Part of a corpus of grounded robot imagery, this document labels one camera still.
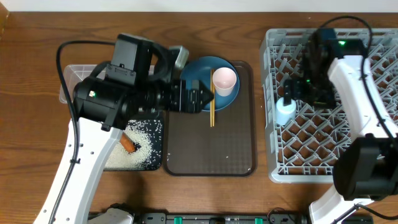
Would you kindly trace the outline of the pink cup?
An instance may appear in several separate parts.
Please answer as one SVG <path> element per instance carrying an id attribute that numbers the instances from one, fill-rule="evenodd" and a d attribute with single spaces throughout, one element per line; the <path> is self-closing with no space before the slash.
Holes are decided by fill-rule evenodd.
<path id="1" fill-rule="evenodd" d="M 220 96 L 228 96 L 237 82 L 235 72 L 228 67 L 221 67 L 213 73 L 212 82 L 215 86 L 215 91 Z"/>

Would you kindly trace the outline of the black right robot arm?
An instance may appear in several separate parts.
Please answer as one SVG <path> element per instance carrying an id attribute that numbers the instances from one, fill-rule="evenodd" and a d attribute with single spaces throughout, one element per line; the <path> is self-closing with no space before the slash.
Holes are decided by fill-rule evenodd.
<path id="1" fill-rule="evenodd" d="M 333 185 L 309 206 L 310 223 L 341 223 L 359 208 L 397 195 L 397 125 L 371 73 L 370 45 L 319 28 L 308 39 L 303 77 L 284 82 L 283 104 L 302 100 L 321 109 L 340 97 L 351 144 L 333 166 Z"/>

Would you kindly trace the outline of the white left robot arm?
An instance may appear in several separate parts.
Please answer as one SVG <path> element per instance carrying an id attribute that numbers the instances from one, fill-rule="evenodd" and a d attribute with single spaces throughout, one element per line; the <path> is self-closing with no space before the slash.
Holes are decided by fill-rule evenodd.
<path id="1" fill-rule="evenodd" d="M 120 83 L 94 75 L 68 97 L 69 133 L 61 163 L 36 223 L 85 223 L 104 165 L 128 122 L 156 110 L 199 113 L 214 98 L 208 85 L 193 80 Z"/>

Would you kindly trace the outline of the light blue cup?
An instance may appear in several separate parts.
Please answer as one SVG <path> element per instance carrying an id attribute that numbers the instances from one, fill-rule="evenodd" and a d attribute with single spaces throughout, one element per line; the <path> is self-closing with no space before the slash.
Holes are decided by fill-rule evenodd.
<path id="1" fill-rule="evenodd" d="M 296 113 L 296 102 L 291 100 L 289 104 L 284 104 L 284 97 L 277 100 L 275 104 L 275 121 L 277 124 L 284 126 L 290 120 L 295 118 Z"/>

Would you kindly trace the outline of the orange carrot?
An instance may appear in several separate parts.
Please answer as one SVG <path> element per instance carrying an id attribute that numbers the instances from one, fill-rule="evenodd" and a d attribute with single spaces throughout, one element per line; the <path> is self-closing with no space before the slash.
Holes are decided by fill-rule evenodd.
<path id="1" fill-rule="evenodd" d="M 136 151 L 136 148 L 135 148 L 133 142 L 130 140 L 130 138 L 125 133 L 122 133 L 119 142 L 121 143 L 122 147 L 128 153 L 133 153 Z"/>

